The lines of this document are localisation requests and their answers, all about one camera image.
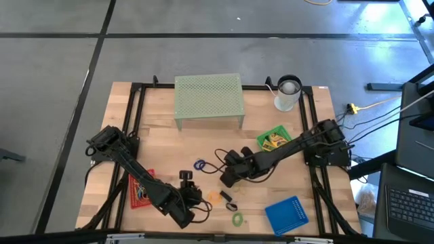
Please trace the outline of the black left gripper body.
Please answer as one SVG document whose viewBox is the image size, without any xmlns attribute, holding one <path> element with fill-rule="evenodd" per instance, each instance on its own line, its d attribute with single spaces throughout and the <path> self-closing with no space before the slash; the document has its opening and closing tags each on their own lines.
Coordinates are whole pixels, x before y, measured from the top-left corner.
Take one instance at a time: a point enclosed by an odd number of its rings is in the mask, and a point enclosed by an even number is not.
<svg viewBox="0 0 434 244">
<path fill-rule="evenodd" d="M 183 186 L 179 188 L 179 191 L 185 206 L 194 206 L 194 190 L 189 186 Z"/>
</svg>

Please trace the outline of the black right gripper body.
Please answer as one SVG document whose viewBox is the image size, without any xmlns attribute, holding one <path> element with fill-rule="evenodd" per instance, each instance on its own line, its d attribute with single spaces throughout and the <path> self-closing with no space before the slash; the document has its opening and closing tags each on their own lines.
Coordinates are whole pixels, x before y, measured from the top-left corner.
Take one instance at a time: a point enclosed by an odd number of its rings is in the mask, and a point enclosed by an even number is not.
<svg viewBox="0 0 434 244">
<path fill-rule="evenodd" d="M 234 165 L 233 171 L 235 172 L 235 175 L 240 178 L 256 179 L 263 176 L 263 172 L 260 171 L 250 159 Z"/>
</svg>

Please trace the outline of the orange coil wristband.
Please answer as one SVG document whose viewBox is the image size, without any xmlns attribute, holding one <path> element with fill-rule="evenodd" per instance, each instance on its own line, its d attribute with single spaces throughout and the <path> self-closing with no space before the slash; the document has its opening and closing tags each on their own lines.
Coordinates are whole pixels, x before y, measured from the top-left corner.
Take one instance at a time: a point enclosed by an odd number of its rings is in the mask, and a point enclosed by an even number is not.
<svg viewBox="0 0 434 244">
<path fill-rule="evenodd" d="M 207 195 L 207 201 L 212 205 L 217 205 L 222 202 L 222 195 L 218 191 L 211 190 Z"/>
</svg>

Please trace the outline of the green plastic basket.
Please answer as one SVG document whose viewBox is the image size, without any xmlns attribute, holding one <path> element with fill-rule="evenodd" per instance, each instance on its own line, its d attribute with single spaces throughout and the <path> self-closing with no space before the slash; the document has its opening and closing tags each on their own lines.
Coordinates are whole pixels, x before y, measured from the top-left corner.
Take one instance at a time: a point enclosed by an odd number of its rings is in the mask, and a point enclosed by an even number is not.
<svg viewBox="0 0 434 244">
<path fill-rule="evenodd" d="M 285 129 L 285 127 L 282 126 L 282 125 L 278 125 L 277 127 L 275 127 L 275 128 L 273 128 L 273 129 L 271 129 L 271 130 L 268 130 L 268 131 L 264 132 L 263 134 L 259 135 L 259 136 L 256 138 L 257 144 L 259 145 L 261 151 L 265 151 L 265 150 L 262 149 L 262 143 L 263 143 L 265 140 L 268 141 L 268 135 L 269 135 L 269 134 L 273 134 L 273 133 L 277 133 L 277 134 L 279 134 L 280 136 L 282 136 L 282 137 L 284 137 L 286 140 L 288 140 L 288 142 L 290 142 L 290 141 L 292 140 L 291 136 L 289 135 L 289 133 L 287 132 L 287 130 Z"/>
</svg>

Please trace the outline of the multicoloured rubber band pile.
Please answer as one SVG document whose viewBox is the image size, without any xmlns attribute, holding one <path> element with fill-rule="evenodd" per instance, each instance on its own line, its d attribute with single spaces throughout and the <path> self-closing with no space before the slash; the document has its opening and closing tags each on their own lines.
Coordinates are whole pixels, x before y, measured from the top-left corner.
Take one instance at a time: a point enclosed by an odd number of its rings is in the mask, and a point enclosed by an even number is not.
<svg viewBox="0 0 434 244">
<path fill-rule="evenodd" d="M 135 184 L 136 196 L 139 201 L 147 199 L 146 189 L 139 183 Z"/>
</svg>

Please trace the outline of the red plastic basket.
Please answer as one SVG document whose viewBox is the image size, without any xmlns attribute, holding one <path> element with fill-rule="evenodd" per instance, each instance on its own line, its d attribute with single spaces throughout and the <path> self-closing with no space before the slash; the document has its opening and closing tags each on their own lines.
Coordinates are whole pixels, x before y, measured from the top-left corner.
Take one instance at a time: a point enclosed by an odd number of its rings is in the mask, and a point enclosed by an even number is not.
<svg viewBox="0 0 434 244">
<path fill-rule="evenodd" d="M 129 175 L 129 192 L 130 192 L 130 207 L 131 209 L 138 209 L 151 204 L 148 198 L 144 201 L 139 201 L 136 196 L 135 184 L 139 183 L 132 175 Z"/>
</svg>

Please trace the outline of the blue plastic basket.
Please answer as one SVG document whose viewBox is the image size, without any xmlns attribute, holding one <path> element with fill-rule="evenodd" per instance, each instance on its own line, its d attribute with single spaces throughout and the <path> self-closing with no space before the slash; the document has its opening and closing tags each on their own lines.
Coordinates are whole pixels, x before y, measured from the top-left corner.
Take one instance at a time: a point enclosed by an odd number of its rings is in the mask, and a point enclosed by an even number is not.
<svg viewBox="0 0 434 244">
<path fill-rule="evenodd" d="M 309 223 L 308 216 L 297 196 L 274 203 L 264 210 L 276 236 L 282 236 Z"/>
</svg>

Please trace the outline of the pale green perforated metal shelf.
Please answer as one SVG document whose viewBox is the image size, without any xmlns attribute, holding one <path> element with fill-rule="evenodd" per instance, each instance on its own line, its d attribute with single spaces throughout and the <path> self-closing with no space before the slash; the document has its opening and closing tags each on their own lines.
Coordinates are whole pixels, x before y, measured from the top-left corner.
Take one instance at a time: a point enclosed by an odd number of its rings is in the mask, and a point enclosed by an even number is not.
<svg viewBox="0 0 434 244">
<path fill-rule="evenodd" d="M 185 119 L 219 117 L 235 117 L 239 128 L 243 126 L 245 109 L 240 74 L 174 78 L 174 120 L 178 130 Z"/>
</svg>

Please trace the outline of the white cup with black rim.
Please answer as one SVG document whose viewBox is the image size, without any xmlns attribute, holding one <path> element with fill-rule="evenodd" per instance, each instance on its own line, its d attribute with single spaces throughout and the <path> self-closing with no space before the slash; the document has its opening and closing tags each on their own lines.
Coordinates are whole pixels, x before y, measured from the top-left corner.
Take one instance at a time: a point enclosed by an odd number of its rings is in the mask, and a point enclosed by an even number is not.
<svg viewBox="0 0 434 244">
<path fill-rule="evenodd" d="M 292 110 L 299 100 L 302 91 L 302 82 L 295 75 L 284 75 L 277 82 L 277 95 L 274 105 L 281 112 Z"/>
</svg>

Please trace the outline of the clear plastic bag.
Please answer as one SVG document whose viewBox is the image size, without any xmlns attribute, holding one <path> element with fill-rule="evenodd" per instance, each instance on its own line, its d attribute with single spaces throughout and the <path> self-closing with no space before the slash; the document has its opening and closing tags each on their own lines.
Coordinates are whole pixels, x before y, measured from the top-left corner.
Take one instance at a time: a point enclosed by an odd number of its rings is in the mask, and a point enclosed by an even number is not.
<svg viewBox="0 0 434 244">
<path fill-rule="evenodd" d="M 376 197 L 371 191 L 361 191 L 355 197 L 357 212 L 365 216 L 373 216 L 376 211 Z"/>
</svg>

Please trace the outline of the black stand foot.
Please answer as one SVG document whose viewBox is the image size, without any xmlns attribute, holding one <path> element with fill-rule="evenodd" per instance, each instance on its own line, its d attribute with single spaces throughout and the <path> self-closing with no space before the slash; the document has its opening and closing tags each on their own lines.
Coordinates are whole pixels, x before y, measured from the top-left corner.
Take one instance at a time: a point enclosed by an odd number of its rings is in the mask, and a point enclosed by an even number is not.
<svg viewBox="0 0 434 244">
<path fill-rule="evenodd" d="M 400 92 L 403 84 L 401 83 L 368 83 L 366 85 L 369 91 L 378 92 Z"/>
</svg>

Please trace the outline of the black laptop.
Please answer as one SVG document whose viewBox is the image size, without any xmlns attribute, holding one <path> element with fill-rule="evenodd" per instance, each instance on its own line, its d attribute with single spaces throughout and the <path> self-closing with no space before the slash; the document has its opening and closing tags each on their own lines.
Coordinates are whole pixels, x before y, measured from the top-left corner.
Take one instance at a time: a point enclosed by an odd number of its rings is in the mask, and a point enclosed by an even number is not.
<svg viewBox="0 0 434 244">
<path fill-rule="evenodd" d="M 434 181 L 383 164 L 373 235 L 378 239 L 434 244 Z"/>
</svg>

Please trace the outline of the black cart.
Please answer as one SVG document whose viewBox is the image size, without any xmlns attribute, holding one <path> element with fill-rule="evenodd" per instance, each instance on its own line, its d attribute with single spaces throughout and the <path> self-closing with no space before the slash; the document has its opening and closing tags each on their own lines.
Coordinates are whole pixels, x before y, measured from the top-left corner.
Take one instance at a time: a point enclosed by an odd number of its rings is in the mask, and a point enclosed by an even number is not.
<svg viewBox="0 0 434 244">
<path fill-rule="evenodd" d="M 434 64 L 403 84 L 396 164 L 434 180 L 434 131 L 414 127 L 410 121 L 434 114 Z"/>
</svg>

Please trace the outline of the grey chair leg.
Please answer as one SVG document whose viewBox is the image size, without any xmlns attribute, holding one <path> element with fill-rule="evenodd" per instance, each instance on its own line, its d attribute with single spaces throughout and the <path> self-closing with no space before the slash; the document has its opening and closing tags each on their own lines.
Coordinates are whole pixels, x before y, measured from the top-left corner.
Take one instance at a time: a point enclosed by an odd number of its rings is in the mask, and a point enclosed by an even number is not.
<svg viewBox="0 0 434 244">
<path fill-rule="evenodd" d="M 0 148 L 0 162 L 4 159 L 10 159 L 13 161 L 24 161 L 26 157 Z"/>
</svg>

